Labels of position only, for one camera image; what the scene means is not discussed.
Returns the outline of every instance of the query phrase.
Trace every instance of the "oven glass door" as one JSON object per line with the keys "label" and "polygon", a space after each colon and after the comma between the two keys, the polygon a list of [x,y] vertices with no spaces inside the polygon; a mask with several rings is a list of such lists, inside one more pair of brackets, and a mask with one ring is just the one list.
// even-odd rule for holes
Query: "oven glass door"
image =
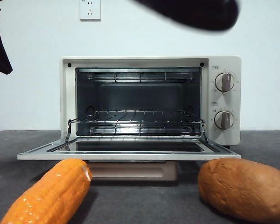
{"label": "oven glass door", "polygon": [[174,137],[77,138],[47,145],[18,154],[19,160],[87,161],[206,161],[239,154],[212,141]]}

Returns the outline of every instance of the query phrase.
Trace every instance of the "wall outlet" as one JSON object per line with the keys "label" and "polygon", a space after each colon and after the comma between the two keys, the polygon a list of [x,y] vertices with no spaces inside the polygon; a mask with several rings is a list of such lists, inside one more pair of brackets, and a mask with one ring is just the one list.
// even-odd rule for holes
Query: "wall outlet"
{"label": "wall outlet", "polygon": [[101,0],[80,0],[80,20],[101,20]]}

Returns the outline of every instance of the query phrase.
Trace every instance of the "gray table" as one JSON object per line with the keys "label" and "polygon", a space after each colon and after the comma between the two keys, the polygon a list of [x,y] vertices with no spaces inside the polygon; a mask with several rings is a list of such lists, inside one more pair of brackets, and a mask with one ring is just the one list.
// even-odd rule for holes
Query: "gray table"
{"label": "gray table", "polygon": [[[58,131],[0,132],[0,220],[14,200],[57,163],[18,161],[17,153],[58,138]],[[280,131],[242,132],[241,143],[232,150],[242,158],[280,169]],[[197,175],[201,164],[181,163],[179,181],[174,183],[93,181],[70,223],[247,223],[222,215],[200,200]]]}

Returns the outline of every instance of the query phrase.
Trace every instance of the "oven rack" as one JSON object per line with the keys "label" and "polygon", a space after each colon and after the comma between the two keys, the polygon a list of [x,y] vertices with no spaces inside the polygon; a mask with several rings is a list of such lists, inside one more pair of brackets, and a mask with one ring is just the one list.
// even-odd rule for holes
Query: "oven rack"
{"label": "oven rack", "polygon": [[94,114],[76,118],[71,123],[119,123],[119,124],[160,124],[160,123],[201,123],[194,121],[194,115],[188,115],[184,110],[170,111],[139,111],[139,110],[101,110]]}
{"label": "oven rack", "polygon": [[136,134],[201,136],[205,139],[204,121],[184,110],[99,110],[68,121],[68,141],[71,124],[88,125],[88,134]]}

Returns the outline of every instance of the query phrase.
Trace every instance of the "oven knob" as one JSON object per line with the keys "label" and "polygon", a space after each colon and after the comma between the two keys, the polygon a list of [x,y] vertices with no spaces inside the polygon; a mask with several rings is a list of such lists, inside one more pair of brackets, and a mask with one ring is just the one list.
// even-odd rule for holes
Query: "oven knob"
{"label": "oven knob", "polygon": [[228,92],[234,86],[234,78],[229,72],[221,73],[216,77],[215,85],[221,92]]}
{"label": "oven knob", "polygon": [[215,115],[215,124],[218,128],[226,130],[233,125],[233,115],[228,111],[220,111]]}

